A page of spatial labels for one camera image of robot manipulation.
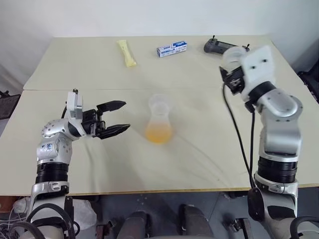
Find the yellow snack bar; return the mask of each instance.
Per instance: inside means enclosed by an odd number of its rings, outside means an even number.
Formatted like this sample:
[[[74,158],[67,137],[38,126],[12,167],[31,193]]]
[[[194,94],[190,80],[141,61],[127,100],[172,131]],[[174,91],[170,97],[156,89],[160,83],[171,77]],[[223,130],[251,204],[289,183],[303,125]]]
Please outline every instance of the yellow snack bar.
[[[127,41],[126,40],[118,40],[117,41],[118,45],[120,46],[124,57],[125,57],[125,65],[127,67],[129,66],[136,66],[136,61],[134,60],[134,58],[131,56],[128,45],[127,45]]]

